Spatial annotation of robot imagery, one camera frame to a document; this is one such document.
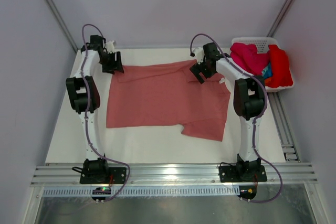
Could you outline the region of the salmon pink t shirt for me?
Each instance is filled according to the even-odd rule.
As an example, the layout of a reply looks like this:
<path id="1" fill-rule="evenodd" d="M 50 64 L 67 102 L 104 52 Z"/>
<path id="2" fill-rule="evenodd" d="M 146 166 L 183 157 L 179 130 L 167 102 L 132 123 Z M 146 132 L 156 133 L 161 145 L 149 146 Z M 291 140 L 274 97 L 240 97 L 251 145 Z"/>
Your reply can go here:
<path id="1" fill-rule="evenodd" d="M 218 73 L 199 83 L 194 63 L 124 66 L 111 78 L 106 127 L 181 125 L 183 135 L 222 141 L 230 91 Z"/>

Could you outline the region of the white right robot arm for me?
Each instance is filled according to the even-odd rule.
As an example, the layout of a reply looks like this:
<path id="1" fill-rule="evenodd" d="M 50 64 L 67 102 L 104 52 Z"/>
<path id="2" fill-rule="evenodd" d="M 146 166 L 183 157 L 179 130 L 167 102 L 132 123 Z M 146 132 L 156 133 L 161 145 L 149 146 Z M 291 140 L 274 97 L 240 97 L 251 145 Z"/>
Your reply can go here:
<path id="1" fill-rule="evenodd" d="M 259 126 L 267 107 L 263 77 L 247 73 L 214 42 L 191 49 L 190 56 L 196 59 L 190 71 L 200 83 L 219 73 L 234 86 L 233 107 L 240 119 L 240 148 L 236 164 L 227 165 L 233 171 L 221 168 L 220 172 L 233 175 L 239 182 L 266 182 L 265 168 L 258 153 Z"/>

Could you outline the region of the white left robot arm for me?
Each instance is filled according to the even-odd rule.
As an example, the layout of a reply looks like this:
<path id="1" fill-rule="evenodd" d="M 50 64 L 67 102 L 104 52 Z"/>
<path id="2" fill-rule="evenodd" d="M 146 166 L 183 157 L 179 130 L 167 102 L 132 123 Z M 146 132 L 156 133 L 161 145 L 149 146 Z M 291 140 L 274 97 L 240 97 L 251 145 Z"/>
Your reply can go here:
<path id="1" fill-rule="evenodd" d="M 86 138 L 86 159 L 82 167 L 74 166 L 80 174 L 81 184 L 125 183 L 127 169 L 110 167 L 103 153 L 98 131 L 100 95 L 93 78 L 98 64 L 102 72 L 124 73 L 121 52 L 114 50 L 114 42 L 107 42 L 102 35 L 91 35 L 80 49 L 81 61 L 73 77 L 66 79 L 66 88 L 71 108 L 78 114 Z"/>

